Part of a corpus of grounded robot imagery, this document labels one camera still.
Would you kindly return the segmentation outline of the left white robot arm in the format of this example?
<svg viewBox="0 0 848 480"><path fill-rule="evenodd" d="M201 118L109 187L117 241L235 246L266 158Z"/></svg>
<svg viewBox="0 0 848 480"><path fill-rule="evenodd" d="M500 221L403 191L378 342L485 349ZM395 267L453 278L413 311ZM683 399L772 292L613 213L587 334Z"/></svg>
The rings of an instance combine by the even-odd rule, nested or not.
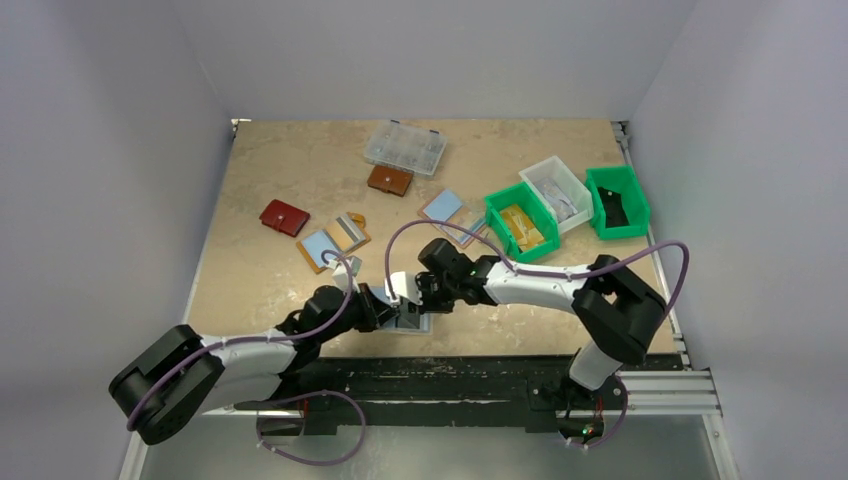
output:
<svg viewBox="0 0 848 480"><path fill-rule="evenodd" d="M350 330L373 331L419 302L416 293L379 297L365 283L350 292L326 285L262 334L204 336L177 325L121 370L108 392L129 430L156 445L200 413L269 399L283 374L315 360L323 343Z"/></svg>

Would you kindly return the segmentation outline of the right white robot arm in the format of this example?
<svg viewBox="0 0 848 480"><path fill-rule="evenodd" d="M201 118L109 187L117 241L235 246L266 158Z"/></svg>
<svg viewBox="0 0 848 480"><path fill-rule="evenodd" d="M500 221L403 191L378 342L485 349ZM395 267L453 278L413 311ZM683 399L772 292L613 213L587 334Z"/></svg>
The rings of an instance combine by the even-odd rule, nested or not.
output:
<svg viewBox="0 0 848 480"><path fill-rule="evenodd" d="M471 259L444 238L419 253L419 273L386 273L393 305L416 312L449 313L458 301L470 306L529 305L576 316L589 335L568 366L565 382L599 390L624 365L638 365L669 305L628 266L599 255L590 264L546 266L513 262L502 254Z"/></svg>

